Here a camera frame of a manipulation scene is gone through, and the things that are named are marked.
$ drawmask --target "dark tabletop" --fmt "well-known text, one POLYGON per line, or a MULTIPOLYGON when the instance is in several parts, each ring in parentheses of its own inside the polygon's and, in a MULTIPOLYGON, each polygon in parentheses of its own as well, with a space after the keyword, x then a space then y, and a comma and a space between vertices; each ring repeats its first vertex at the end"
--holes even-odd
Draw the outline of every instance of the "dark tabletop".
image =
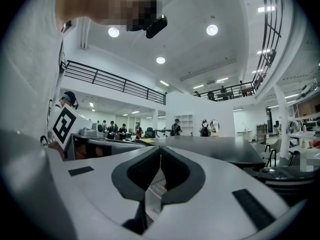
POLYGON ((238 167, 264 167, 258 152, 242 137, 171 136, 152 138, 148 146, 169 146, 223 160, 238 167))

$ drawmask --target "person's neck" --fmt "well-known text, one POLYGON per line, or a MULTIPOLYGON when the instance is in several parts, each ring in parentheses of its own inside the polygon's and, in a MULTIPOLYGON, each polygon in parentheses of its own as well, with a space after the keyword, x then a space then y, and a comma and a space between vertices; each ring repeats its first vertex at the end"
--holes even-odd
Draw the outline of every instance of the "person's neck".
POLYGON ((57 27, 63 28, 64 23, 86 16, 87 0, 56 0, 55 17, 57 27))

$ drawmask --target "white desk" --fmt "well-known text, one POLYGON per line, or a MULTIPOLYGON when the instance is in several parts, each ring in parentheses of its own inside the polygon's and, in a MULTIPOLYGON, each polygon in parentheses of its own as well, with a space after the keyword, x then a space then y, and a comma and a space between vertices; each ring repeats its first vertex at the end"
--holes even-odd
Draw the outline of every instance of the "white desk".
POLYGON ((248 142, 252 142, 252 130, 242 130, 242 131, 237 131, 237 136, 243 136, 245 140, 248 142))

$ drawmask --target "mirror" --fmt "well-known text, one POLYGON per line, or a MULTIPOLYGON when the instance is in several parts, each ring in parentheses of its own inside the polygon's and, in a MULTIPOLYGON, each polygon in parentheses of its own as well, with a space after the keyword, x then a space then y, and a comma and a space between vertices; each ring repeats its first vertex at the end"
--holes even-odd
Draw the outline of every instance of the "mirror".
POLYGON ((214 134, 216 134, 220 131, 220 124, 215 119, 211 120, 210 127, 211 127, 211 132, 214 134))

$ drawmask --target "ceiling light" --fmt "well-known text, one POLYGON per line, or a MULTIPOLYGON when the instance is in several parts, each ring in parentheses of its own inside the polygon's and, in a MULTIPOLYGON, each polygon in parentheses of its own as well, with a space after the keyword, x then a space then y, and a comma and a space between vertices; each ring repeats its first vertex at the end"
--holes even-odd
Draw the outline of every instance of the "ceiling light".
POLYGON ((218 33, 218 27, 216 25, 210 25, 206 28, 206 32, 210 36, 214 36, 218 33))
POLYGON ((108 30, 109 36, 116 38, 119 36, 119 30, 116 27, 110 27, 108 30))
POLYGON ((204 87, 204 85, 201 84, 201 85, 199 85, 199 86, 193 87, 193 89, 197 89, 197 88, 200 88, 200 87, 204 87))
POLYGON ((166 62, 166 59, 164 57, 158 57, 156 58, 156 62, 159 64, 163 64, 166 62))
POLYGON ((224 80, 228 80, 229 78, 224 78, 224 79, 220 79, 220 80, 217 80, 216 83, 219 83, 219 82, 223 82, 224 80))
POLYGON ((286 99, 289 99, 289 98, 292 98, 292 97, 296 97, 296 96, 298 96, 299 94, 294 94, 294 95, 290 95, 290 96, 287 96, 287 97, 285 97, 286 99))
POLYGON ((160 83, 163 84, 163 85, 165 85, 165 86, 169 86, 169 84, 167 84, 166 82, 164 82, 164 81, 162 81, 162 80, 160 81, 160 83))

